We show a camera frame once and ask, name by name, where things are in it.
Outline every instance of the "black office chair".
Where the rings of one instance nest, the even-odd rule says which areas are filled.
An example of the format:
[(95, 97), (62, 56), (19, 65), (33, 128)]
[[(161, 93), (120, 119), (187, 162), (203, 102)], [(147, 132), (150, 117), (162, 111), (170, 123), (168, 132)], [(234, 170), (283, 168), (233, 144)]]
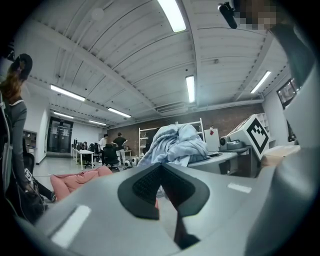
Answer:
[(101, 152), (97, 142), (94, 143), (94, 153), (97, 155), (95, 156), (95, 161), (99, 162)]
[(35, 157), (33, 154), (28, 153), (27, 146), (26, 146), (26, 139), (22, 139), (22, 148), (23, 148), (23, 164), (24, 168), (27, 168), (31, 174), (34, 173), (35, 167)]
[[(95, 148), (94, 148), (93, 146), (91, 146), (91, 144), (90, 144), (88, 150), (91, 151), (91, 152), (94, 152), (94, 151), (95, 151)], [(92, 166), (92, 164), (93, 164), (93, 167), (96, 166), (93, 162), (91, 162), (91, 155), (90, 155), (90, 154), (85, 154), (85, 155), (83, 156), (83, 159), (84, 159), (85, 161), (87, 161), (87, 163), (86, 163), (85, 166), (84, 166), (85, 169), (87, 168), (87, 166)]]
[(119, 172), (119, 168), (115, 167), (115, 164), (118, 164), (118, 156), (116, 153), (116, 149), (111, 144), (106, 144), (103, 148), (104, 152), (104, 163), (106, 165), (110, 165), (110, 169), (117, 170)]

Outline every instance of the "pink cushion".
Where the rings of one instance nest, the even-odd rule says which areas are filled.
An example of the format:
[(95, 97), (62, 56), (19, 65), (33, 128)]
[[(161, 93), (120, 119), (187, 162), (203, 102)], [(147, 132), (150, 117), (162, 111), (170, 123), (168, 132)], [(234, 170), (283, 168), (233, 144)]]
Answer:
[(83, 184), (109, 174), (112, 174), (112, 171), (103, 165), (96, 169), (76, 174), (51, 175), (50, 181), (56, 195), (56, 200), (60, 201)]

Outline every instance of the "long hair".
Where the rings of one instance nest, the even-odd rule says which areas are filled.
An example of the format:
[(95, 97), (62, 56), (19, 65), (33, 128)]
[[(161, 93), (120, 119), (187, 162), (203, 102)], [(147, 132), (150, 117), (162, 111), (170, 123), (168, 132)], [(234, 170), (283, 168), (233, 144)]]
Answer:
[(21, 86), (24, 80), (19, 78), (22, 70), (25, 68), (25, 62), (20, 61), (19, 68), (12, 70), (10, 66), (5, 80), (0, 84), (0, 91), (4, 100), (8, 100), (9, 104), (15, 103), (21, 94)]

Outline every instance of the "brick wall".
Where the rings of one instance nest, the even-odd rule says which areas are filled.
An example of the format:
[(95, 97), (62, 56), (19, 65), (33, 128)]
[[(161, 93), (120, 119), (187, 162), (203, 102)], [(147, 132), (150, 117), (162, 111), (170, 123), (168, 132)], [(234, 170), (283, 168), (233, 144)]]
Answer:
[(185, 115), (167, 117), (147, 122), (141, 122), (120, 128), (108, 129), (108, 143), (114, 140), (118, 132), (128, 140), (127, 146), (132, 150), (132, 156), (139, 155), (139, 128), (149, 129), (175, 124), (190, 123), (199, 121), (202, 118), (203, 129), (207, 130), (211, 126), (218, 129), (219, 137), (227, 135), (236, 128), (242, 121), (246, 120), (252, 114), (263, 113), (261, 104), (234, 106), (209, 111), (195, 112)]

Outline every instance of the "black strap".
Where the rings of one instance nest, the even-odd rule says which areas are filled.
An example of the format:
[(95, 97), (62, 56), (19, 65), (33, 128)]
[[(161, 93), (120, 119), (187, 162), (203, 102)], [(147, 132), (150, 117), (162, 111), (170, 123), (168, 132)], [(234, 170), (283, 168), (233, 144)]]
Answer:
[(10, 145), (12, 145), (12, 112), (11, 112), (11, 106), (9, 105), (9, 102), (5, 99), (4, 101), (5, 109), (4, 114), (5, 118), (9, 127), (9, 132), (11, 134), (10, 136)]

